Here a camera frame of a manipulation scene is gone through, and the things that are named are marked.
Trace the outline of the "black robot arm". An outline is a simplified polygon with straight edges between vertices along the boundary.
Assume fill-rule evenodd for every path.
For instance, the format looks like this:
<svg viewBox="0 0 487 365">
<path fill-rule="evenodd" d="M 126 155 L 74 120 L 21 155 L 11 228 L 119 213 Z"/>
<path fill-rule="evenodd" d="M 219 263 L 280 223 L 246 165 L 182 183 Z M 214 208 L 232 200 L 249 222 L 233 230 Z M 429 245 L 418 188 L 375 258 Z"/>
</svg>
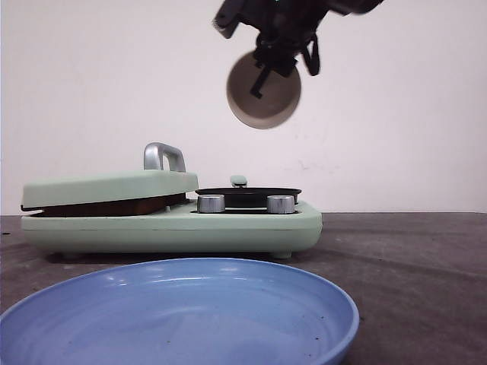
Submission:
<svg viewBox="0 0 487 365">
<path fill-rule="evenodd" d="M 299 54 L 308 73 L 320 73 L 317 28 L 329 11 L 343 16 L 365 14 L 380 4 L 375 0 L 306 0 L 224 1 L 212 20 L 214 28 L 226 39 L 232 37 L 239 24 L 259 31 L 256 48 L 251 53 L 261 72 L 250 93 L 261 98 L 261 87 L 271 72 L 288 78 Z"/>
</svg>

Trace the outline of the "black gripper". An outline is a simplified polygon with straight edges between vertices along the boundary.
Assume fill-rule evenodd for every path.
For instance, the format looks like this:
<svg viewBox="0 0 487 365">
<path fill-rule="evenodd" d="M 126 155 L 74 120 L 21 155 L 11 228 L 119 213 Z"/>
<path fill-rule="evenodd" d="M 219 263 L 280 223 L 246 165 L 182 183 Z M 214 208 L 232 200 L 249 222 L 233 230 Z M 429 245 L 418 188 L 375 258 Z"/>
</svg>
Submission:
<svg viewBox="0 0 487 365">
<path fill-rule="evenodd" d="M 229 0 L 222 3 L 212 23 L 226 39 L 239 24 L 259 31 L 253 51 L 253 70 L 258 75 L 250 93 L 261 99 L 261 88 L 271 71 L 290 75 L 298 55 L 303 56 L 311 76 L 320 73 L 317 28 L 328 10 L 322 1 Z"/>
</svg>

